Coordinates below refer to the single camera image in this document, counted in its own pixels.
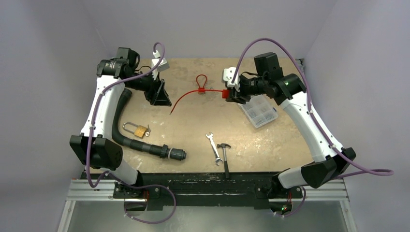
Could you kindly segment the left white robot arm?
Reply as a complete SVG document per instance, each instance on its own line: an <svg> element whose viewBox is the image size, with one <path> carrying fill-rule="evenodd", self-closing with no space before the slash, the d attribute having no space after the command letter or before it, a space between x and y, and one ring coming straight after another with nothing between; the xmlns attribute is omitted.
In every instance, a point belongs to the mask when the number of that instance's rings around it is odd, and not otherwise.
<svg viewBox="0 0 410 232"><path fill-rule="evenodd" d="M144 193L144 184L138 181L140 173L123 158L122 146L136 148L153 155L167 156L167 146L149 144L137 145L128 138L113 140L113 128L118 128L120 99L128 95L130 89L144 92L151 105L171 106L165 91L165 81L160 72L168 69L165 47L157 42L153 46L150 69L137 73L140 55L126 47L120 47L115 57L103 59L97 65L96 92L85 125L78 135L70 137L69 144L84 165L88 183L95 188L99 179L92 181L90 169L101 169L105 175L125 183L125 191L133 198Z"/></svg>

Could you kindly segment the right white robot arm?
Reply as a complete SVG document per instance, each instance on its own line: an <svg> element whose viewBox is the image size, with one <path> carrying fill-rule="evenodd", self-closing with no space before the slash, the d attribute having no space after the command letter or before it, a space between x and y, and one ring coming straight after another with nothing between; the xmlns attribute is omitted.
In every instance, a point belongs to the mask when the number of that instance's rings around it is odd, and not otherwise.
<svg viewBox="0 0 410 232"><path fill-rule="evenodd" d="M301 79L294 73L284 75L273 52L255 56L254 63L254 78L235 74L235 67L223 70L222 82L227 89L222 97L227 102L239 104L245 104L257 95L274 99L297 126L313 158L309 164L276 174L272 178L272 192L282 197L293 187L318 188L343 174L356 153L351 147L344 147L331 135L321 118L315 116L316 110L308 103L307 88Z"/></svg>

